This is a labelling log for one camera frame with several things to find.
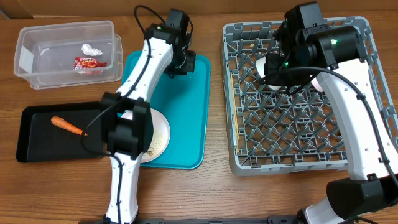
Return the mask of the pink white bowl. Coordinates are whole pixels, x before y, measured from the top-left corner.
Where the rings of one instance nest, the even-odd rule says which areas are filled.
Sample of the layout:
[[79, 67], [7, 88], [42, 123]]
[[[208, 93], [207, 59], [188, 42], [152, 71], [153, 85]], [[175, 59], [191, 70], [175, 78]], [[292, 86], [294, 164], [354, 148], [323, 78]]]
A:
[[312, 86], [313, 86], [317, 91], [323, 92], [323, 88], [320, 86], [320, 84], [319, 84], [319, 82], [318, 82], [318, 80], [317, 80], [316, 78], [314, 78], [314, 79], [311, 81], [311, 84], [312, 84]]

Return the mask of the teal serving tray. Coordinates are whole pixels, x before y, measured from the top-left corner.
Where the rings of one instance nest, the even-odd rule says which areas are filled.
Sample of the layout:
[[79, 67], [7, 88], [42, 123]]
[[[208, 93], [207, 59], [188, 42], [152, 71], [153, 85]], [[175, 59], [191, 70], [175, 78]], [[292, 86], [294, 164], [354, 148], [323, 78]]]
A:
[[196, 56], [193, 73], [160, 77], [150, 105], [169, 122], [170, 141], [159, 157], [142, 166], [185, 170], [200, 166], [205, 155], [210, 79], [211, 63], [203, 55]]

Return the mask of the white plate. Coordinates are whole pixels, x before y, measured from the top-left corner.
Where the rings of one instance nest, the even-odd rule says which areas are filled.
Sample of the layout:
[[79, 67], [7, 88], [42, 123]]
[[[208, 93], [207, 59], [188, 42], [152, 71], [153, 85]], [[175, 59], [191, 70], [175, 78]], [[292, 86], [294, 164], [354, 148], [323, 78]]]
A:
[[155, 154], [153, 156], [149, 156], [145, 152], [141, 163], [150, 162], [158, 158], [165, 151], [170, 141], [170, 126], [165, 116], [153, 108], [151, 109], [151, 114], [154, 132], [149, 148], [153, 148], [155, 150]]

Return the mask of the white tissue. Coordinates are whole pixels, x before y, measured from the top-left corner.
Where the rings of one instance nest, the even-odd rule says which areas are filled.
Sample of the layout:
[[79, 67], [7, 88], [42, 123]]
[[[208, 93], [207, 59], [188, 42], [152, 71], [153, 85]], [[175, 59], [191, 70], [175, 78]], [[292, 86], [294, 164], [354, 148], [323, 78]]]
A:
[[81, 46], [81, 51], [85, 54], [85, 55], [89, 55], [89, 56], [101, 56], [103, 53], [101, 50], [93, 48], [90, 44], [83, 44]]

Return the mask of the red snack wrapper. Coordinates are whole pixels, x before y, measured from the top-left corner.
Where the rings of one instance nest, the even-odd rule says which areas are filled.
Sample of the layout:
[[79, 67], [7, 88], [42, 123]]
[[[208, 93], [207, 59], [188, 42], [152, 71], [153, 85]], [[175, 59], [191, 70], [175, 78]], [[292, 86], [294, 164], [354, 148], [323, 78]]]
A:
[[80, 71], [80, 74], [84, 75], [99, 75], [102, 74], [102, 70], [92, 70], [92, 68], [106, 67], [106, 62], [99, 62], [94, 58], [76, 57], [74, 61], [74, 70], [89, 70], [88, 72]]

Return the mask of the orange carrot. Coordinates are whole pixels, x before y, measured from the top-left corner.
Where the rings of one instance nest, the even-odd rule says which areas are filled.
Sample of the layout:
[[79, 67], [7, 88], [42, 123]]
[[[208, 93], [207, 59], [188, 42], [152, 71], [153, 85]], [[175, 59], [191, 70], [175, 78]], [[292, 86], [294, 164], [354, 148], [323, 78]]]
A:
[[69, 131], [71, 133], [77, 134], [77, 135], [82, 135], [83, 131], [79, 129], [78, 127], [72, 125], [68, 121], [64, 120], [63, 118], [59, 116], [53, 116], [51, 118], [51, 123], [59, 128], [62, 128], [66, 131]]

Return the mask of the wooden chopstick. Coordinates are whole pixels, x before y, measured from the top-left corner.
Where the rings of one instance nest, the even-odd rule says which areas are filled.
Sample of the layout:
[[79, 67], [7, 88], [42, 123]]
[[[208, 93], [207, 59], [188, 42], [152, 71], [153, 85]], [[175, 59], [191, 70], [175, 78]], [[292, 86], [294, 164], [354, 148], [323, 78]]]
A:
[[231, 92], [232, 92], [232, 98], [233, 98], [233, 121], [235, 125], [235, 134], [236, 134], [236, 153], [239, 154], [239, 128], [238, 128], [238, 120], [237, 120], [237, 114], [236, 114], [236, 101], [235, 101], [235, 90], [234, 90], [234, 82], [233, 82], [233, 74], [230, 73], [230, 79], [231, 79]]

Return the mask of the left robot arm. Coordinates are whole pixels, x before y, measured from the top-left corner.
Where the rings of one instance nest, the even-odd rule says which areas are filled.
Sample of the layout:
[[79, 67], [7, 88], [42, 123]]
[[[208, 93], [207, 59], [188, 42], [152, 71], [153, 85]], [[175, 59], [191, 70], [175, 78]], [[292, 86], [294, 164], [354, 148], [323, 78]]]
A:
[[139, 168], [154, 132], [150, 99], [163, 73], [174, 77], [194, 71], [196, 53], [188, 48], [192, 32], [189, 16], [171, 9], [160, 24], [143, 30], [143, 50], [128, 79], [116, 93], [102, 96], [102, 140], [112, 165], [111, 199], [104, 223], [137, 220]]

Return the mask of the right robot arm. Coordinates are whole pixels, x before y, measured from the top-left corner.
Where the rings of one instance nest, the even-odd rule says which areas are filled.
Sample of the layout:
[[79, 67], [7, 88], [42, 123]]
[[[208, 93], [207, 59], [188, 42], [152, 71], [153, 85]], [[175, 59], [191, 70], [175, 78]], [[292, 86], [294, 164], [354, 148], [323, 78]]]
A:
[[357, 28], [329, 27], [316, 2], [287, 11], [274, 34], [280, 45], [256, 64], [259, 83], [288, 95], [318, 83], [336, 117], [349, 176], [328, 183], [326, 197], [297, 214], [298, 223], [350, 223], [397, 204], [397, 150], [386, 131]]

